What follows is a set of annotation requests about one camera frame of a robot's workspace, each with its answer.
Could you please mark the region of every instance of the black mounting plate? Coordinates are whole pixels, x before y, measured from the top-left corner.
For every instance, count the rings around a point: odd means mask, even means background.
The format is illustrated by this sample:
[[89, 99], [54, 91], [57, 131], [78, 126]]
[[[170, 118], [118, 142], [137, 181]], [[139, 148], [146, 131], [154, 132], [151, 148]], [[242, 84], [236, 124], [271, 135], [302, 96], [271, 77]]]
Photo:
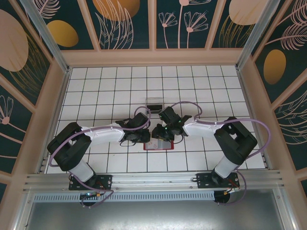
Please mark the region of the black mounting plate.
[[231, 180], [235, 185], [240, 187], [238, 174], [236, 172], [232, 172], [229, 174], [227, 178], [223, 180], [220, 185], [217, 185], [212, 181], [212, 174], [208, 173], [198, 173], [196, 174], [195, 182], [197, 182], [198, 188], [229, 188], [233, 187], [233, 185], [229, 182]]
[[[106, 190], [110, 190], [111, 185], [112, 185], [112, 177], [113, 177], [112, 175], [97, 175], [97, 180], [96, 180], [96, 183], [93, 186], [93, 188], [103, 189], [103, 188], [101, 188], [101, 185], [100, 185], [100, 183], [101, 183]], [[76, 180], [76, 178], [74, 178], [73, 176], [70, 177], [70, 183], [69, 183], [68, 189], [71, 190], [71, 191], [90, 190], [90, 189], [84, 187], [83, 185], [81, 185]]]

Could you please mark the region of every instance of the white grid floor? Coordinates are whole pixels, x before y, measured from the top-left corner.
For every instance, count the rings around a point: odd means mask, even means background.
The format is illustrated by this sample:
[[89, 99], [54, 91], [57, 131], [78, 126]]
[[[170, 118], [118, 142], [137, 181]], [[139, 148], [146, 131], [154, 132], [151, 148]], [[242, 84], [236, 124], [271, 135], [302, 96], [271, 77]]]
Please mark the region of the white grid floor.
[[[163, 98], [165, 107], [178, 101], [196, 102], [203, 109], [204, 120], [249, 117], [234, 66], [74, 68], [57, 133], [74, 121], [92, 127], [132, 117], [146, 98], [154, 97]], [[192, 104], [177, 105], [174, 110], [179, 115], [198, 113]], [[159, 121], [151, 120], [150, 131]], [[250, 122], [244, 125], [255, 135]], [[143, 144], [121, 147], [105, 143], [90, 148], [83, 159], [97, 173], [166, 172], [212, 170], [223, 155], [215, 139], [187, 137], [174, 150], [157, 152], [144, 151]], [[263, 160], [258, 154], [240, 169], [263, 169]], [[46, 172], [62, 173], [51, 167]]]

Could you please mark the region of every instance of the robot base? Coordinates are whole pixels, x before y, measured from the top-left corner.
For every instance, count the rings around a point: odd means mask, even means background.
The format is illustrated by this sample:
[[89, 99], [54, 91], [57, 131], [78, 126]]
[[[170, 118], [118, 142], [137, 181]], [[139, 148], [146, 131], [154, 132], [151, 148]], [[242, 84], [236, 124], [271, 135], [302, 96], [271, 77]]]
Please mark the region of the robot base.
[[[95, 185], [93, 186], [93, 188], [96, 189], [106, 189], [106, 190], [110, 190], [111, 186], [112, 186], [112, 175], [97, 175], [97, 179], [95, 182]], [[90, 190], [86, 187], [84, 187], [83, 185], [81, 185], [76, 178], [74, 178], [73, 176], [70, 177], [70, 183], [69, 183], [69, 190], [71, 191], [83, 191], [83, 190]]]

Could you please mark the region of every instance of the enclosure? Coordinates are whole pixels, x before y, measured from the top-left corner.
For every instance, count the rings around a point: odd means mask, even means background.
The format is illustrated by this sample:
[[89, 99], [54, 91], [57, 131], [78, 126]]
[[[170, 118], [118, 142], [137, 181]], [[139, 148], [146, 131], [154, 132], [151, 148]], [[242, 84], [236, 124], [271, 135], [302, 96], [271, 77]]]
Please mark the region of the enclosure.
[[[0, 0], [2, 228], [305, 229], [306, 15], [306, 0]], [[269, 127], [267, 148], [238, 168], [241, 203], [218, 206], [214, 189], [192, 181], [219, 163], [220, 144], [176, 136], [167, 150], [88, 148], [83, 160], [112, 175], [115, 192], [82, 209], [47, 145], [71, 122], [106, 126], [150, 100]], [[162, 123], [150, 122], [150, 132]], [[268, 132], [242, 123], [254, 153]]]

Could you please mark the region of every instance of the white tile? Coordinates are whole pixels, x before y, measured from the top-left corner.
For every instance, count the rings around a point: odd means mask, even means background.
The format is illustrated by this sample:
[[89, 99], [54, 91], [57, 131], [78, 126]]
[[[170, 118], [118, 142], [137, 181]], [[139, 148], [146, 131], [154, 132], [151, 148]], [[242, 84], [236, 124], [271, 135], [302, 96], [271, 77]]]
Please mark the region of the white tile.
[[63, 128], [65, 128], [69, 123], [71, 122], [75, 122], [75, 121], [71, 121], [71, 120], [68, 120], [68, 121], [59, 121], [59, 126], [57, 128], [57, 132], [56, 132], [56, 135], [59, 134]]
[[147, 91], [131, 91], [131, 104], [145, 104]]
[[147, 77], [146, 66], [132, 67], [132, 77], [133, 78], [146, 78]]
[[122, 146], [119, 142], [110, 142], [109, 153], [127, 153], [128, 152], [128, 142], [125, 141]]
[[197, 102], [213, 102], [211, 90], [196, 90]]
[[223, 151], [206, 151], [208, 170], [213, 170], [223, 156]]
[[248, 166], [248, 169], [264, 169], [265, 168], [261, 153], [258, 153], [255, 156], [248, 158], [246, 160], [246, 164]]
[[169, 171], [186, 171], [187, 159], [185, 152], [168, 152], [167, 167]]
[[216, 115], [218, 117], [228, 117], [233, 116], [230, 103], [214, 103], [216, 109]]
[[64, 106], [61, 114], [61, 120], [76, 121], [78, 117], [79, 106]]
[[204, 151], [202, 137], [185, 137], [186, 151]]
[[228, 89], [228, 95], [231, 102], [244, 102], [244, 95], [241, 89]]
[[206, 66], [192, 66], [193, 77], [206, 77], [207, 69]]
[[81, 101], [82, 92], [68, 92], [66, 93], [64, 105], [79, 105]]
[[107, 173], [127, 172], [127, 153], [109, 154]]
[[94, 120], [78, 120], [77, 121], [78, 125], [81, 127], [93, 127], [94, 125]]
[[162, 74], [164, 78], [177, 77], [176, 66], [162, 66]]
[[184, 141], [184, 138], [182, 141], [181, 139], [182, 139], [182, 136], [175, 136], [174, 149], [168, 150], [167, 152], [185, 152], [186, 151], [185, 141]]
[[131, 90], [146, 90], [147, 79], [146, 78], [135, 78], [131, 81]]
[[188, 102], [196, 102], [195, 90], [179, 90], [180, 100]]
[[238, 77], [226, 77], [224, 78], [225, 82], [226, 82], [226, 87], [228, 89], [241, 89], [241, 85], [239, 82], [239, 78]]
[[191, 66], [177, 66], [178, 77], [192, 77]]
[[211, 89], [225, 89], [225, 81], [223, 77], [211, 77], [209, 78]]
[[210, 89], [208, 77], [197, 77], [194, 78], [194, 85], [196, 89]]
[[94, 126], [95, 127], [98, 127], [98, 126], [107, 126], [107, 125], [110, 125], [112, 122], [112, 120], [95, 120], [94, 121]]
[[94, 120], [96, 105], [81, 105], [78, 120]]
[[97, 104], [113, 104], [114, 92], [113, 91], [103, 91], [98, 94]]
[[215, 151], [215, 150], [222, 150], [219, 143], [215, 139], [215, 137], [212, 138], [203, 138], [203, 143], [205, 145], [205, 151]]
[[148, 90], [162, 90], [162, 78], [148, 78], [147, 79]]
[[87, 68], [87, 79], [100, 79], [102, 68]]
[[164, 90], [177, 90], [178, 79], [177, 78], [163, 78], [163, 89]]
[[101, 79], [99, 91], [114, 91], [115, 79]]
[[194, 117], [195, 115], [199, 113], [197, 106], [195, 106], [194, 104], [189, 104], [189, 103], [182, 104], [181, 111], [182, 111], [183, 116], [190, 115]]
[[112, 119], [126, 119], [129, 117], [128, 104], [115, 104], [113, 106], [113, 116]]
[[70, 80], [67, 92], [82, 92], [84, 80]]
[[166, 166], [166, 153], [152, 152], [148, 153], [148, 171], [149, 172], [165, 172]]
[[141, 173], [147, 171], [147, 155], [143, 153], [128, 154], [128, 172]]
[[249, 116], [248, 108], [245, 102], [231, 102], [234, 116]]
[[213, 103], [198, 103], [202, 109], [201, 117], [216, 117]]
[[131, 67], [117, 67], [116, 78], [131, 78]]
[[[145, 106], [145, 105], [144, 104], [131, 104], [130, 105], [130, 118], [134, 118], [134, 112], [140, 106]], [[144, 108], [140, 108], [138, 109], [137, 113], [143, 113], [146, 115], [146, 110]]]
[[103, 67], [101, 78], [116, 78], [116, 67]]
[[164, 103], [177, 103], [180, 101], [179, 90], [163, 90]]
[[97, 105], [95, 119], [112, 119], [112, 105]]
[[207, 170], [205, 152], [187, 152], [188, 170]]
[[147, 67], [148, 78], [160, 78], [162, 77], [161, 66], [148, 66]]
[[97, 104], [98, 92], [83, 92], [81, 104]]
[[73, 68], [71, 79], [85, 79], [87, 68]]
[[236, 76], [235, 66], [221, 66], [224, 76]]
[[[168, 107], [168, 106], [172, 106], [174, 103], [166, 103], [164, 104], [164, 107]], [[179, 116], [181, 116], [181, 105], [177, 104], [173, 107], [173, 110], [175, 111], [176, 114], [178, 114]]]
[[130, 104], [130, 91], [115, 91], [114, 104]]
[[146, 153], [146, 150], [144, 150], [144, 144], [143, 143], [132, 143], [128, 141], [128, 152], [133, 153], [133, 152], [142, 152]]
[[83, 91], [98, 91], [99, 83], [99, 79], [86, 79]]
[[106, 173], [107, 154], [90, 154], [88, 164], [96, 173]]
[[131, 79], [116, 79], [115, 90], [131, 90]]
[[229, 97], [227, 90], [212, 90], [213, 101], [214, 102], [228, 102]]
[[103, 143], [100, 145], [94, 145], [90, 148], [90, 153], [100, 153], [100, 154], [106, 154], [109, 153], [109, 142]]
[[219, 77], [223, 76], [221, 66], [207, 66], [208, 76]]
[[193, 78], [178, 78], [179, 89], [181, 90], [191, 90], [195, 89]]
[[163, 98], [163, 90], [150, 90], [147, 91], [147, 98]]

